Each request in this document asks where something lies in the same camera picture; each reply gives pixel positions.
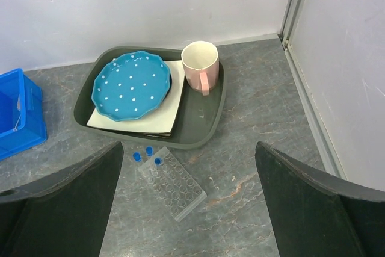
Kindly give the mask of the blue cap test tube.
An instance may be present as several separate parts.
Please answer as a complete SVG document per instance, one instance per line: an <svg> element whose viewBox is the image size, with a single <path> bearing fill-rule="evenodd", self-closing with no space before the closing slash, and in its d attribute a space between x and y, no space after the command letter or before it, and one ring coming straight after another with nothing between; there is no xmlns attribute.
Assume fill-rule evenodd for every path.
<svg viewBox="0 0 385 257"><path fill-rule="evenodd" d="M150 159L150 156L146 151L136 151L132 154L132 159L135 162L136 169L141 174L142 177L148 177L148 169L145 166L145 163Z"/></svg>
<svg viewBox="0 0 385 257"><path fill-rule="evenodd" d="M147 146L145 148L145 154L146 154L146 161L148 161L149 163L152 163L153 160L154 160L154 150L153 150L153 147L152 146Z"/></svg>
<svg viewBox="0 0 385 257"><path fill-rule="evenodd" d="M153 176L158 176L162 170L162 159L159 157L156 157L153 160L153 164L151 166L151 174Z"/></svg>

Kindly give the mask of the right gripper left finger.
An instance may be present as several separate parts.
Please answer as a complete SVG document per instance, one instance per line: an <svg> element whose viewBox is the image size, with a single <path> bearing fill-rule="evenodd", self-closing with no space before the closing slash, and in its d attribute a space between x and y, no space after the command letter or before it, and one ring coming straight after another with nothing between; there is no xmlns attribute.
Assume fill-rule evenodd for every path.
<svg viewBox="0 0 385 257"><path fill-rule="evenodd" d="M1 192L1 256L99 256L122 162L117 141Z"/></svg>

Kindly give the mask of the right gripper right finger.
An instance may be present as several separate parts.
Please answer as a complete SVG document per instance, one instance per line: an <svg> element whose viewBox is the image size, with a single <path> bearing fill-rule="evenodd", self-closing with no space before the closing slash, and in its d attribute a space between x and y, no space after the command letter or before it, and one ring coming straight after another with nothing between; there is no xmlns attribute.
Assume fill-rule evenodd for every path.
<svg viewBox="0 0 385 257"><path fill-rule="evenodd" d="M308 166L262 141L258 175L280 256L384 256L384 192Z"/></svg>

